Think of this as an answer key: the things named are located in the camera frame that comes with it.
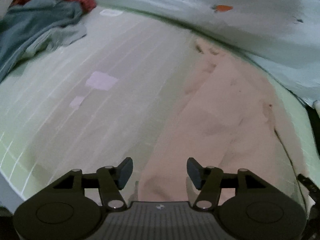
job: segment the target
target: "light blue blanket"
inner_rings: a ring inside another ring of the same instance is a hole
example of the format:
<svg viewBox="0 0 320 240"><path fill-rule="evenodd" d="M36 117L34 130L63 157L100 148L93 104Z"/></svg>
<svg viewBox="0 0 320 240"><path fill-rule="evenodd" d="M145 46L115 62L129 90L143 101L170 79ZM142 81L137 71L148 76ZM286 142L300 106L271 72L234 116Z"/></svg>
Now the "light blue blanket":
<svg viewBox="0 0 320 240"><path fill-rule="evenodd" d="M9 8L0 21L0 82L41 35L77 24L82 14L78 2L63 0L31 0Z"/></svg>

